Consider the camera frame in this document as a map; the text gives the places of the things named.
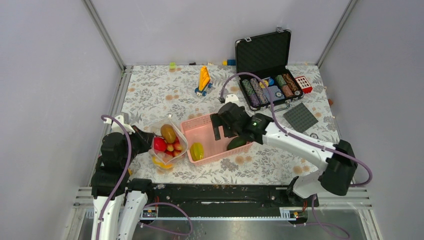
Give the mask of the green avocado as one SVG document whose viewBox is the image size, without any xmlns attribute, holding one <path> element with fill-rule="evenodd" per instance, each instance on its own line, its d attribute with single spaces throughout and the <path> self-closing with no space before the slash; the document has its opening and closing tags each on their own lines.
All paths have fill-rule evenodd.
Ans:
<svg viewBox="0 0 424 240">
<path fill-rule="evenodd" d="M 227 145 L 226 150 L 230 151 L 246 145 L 248 142 L 241 136 L 234 137 Z"/>
</svg>

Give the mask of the red apple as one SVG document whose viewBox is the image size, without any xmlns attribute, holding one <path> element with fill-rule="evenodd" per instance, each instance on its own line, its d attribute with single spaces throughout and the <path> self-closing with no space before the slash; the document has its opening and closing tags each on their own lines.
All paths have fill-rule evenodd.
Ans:
<svg viewBox="0 0 424 240">
<path fill-rule="evenodd" d="M 161 137 L 155 137 L 153 139 L 153 149 L 156 152 L 165 152 L 168 148 L 168 144 L 166 141 Z"/>
</svg>

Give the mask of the clear zip top bag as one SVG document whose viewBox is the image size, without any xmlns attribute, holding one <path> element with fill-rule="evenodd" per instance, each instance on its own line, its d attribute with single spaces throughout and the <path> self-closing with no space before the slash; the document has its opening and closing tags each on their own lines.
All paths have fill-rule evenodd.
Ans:
<svg viewBox="0 0 424 240">
<path fill-rule="evenodd" d="M 148 152 L 156 167 L 170 170 L 186 157 L 187 139 L 172 120 L 171 114 L 150 125 L 148 131 L 154 134 L 152 149 Z"/>
</svg>

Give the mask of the brown potato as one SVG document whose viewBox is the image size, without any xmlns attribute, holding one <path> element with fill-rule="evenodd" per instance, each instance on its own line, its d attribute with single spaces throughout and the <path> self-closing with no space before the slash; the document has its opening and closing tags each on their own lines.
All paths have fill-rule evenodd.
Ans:
<svg viewBox="0 0 424 240">
<path fill-rule="evenodd" d="M 161 136 L 164 138 L 164 140 L 168 144 L 173 144 L 176 141 L 177 135 L 172 125 L 170 124 L 162 125 L 160 128 L 160 133 L 161 133 Z"/>
</svg>

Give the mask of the yellow orange mango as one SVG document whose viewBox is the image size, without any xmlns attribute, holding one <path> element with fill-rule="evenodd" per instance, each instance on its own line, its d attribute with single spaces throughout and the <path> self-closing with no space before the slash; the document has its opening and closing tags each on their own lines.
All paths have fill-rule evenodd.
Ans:
<svg viewBox="0 0 424 240">
<path fill-rule="evenodd" d="M 161 159 L 154 156 L 151 157 L 152 163 L 161 169 L 172 169 L 174 167 L 173 163 L 164 163 Z"/>
</svg>

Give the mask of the yellow green mango slice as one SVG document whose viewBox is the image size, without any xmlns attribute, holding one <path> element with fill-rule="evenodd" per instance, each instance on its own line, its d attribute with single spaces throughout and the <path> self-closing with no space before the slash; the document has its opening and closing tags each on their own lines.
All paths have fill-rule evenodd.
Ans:
<svg viewBox="0 0 424 240">
<path fill-rule="evenodd" d="M 191 159 L 196 162 L 204 158 L 204 147 L 200 142 L 194 142 L 189 149 Z"/>
</svg>

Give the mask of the red lychee bunch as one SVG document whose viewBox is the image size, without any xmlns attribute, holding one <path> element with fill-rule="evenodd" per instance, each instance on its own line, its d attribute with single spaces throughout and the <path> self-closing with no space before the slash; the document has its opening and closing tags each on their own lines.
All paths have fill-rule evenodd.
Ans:
<svg viewBox="0 0 424 240">
<path fill-rule="evenodd" d="M 176 157 L 183 150 L 183 146 L 180 144 L 180 140 L 177 137 L 173 143 L 167 143 L 167 150 L 164 152 L 165 154 Z"/>
</svg>

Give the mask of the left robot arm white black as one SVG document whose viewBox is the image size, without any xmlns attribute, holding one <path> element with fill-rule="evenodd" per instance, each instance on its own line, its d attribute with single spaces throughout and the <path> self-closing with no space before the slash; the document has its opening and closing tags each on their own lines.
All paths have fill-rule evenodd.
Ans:
<svg viewBox="0 0 424 240">
<path fill-rule="evenodd" d="M 111 132 L 101 141 L 100 156 L 91 178 L 94 221 L 93 240 L 131 240 L 144 206 L 152 204 L 152 181 L 129 180 L 133 159 L 152 148 L 154 133 L 130 125 L 129 116 L 102 115 Z"/>
</svg>

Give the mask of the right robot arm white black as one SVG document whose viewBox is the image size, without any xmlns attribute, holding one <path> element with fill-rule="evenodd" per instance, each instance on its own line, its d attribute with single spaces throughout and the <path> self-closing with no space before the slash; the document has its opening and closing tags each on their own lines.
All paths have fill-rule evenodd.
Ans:
<svg viewBox="0 0 424 240">
<path fill-rule="evenodd" d="M 317 170 L 295 177 L 287 188 L 287 201 L 301 205 L 314 194 L 329 192 L 345 196 L 351 186 L 358 163 L 353 161 L 351 144 L 322 142 L 303 133 L 291 131 L 272 117 L 262 113 L 250 116 L 243 106 L 225 101 L 218 112 L 210 115 L 215 140 L 221 137 L 241 137 L 249 143 L 279 148 L 301 157 Z"/>
</svg>

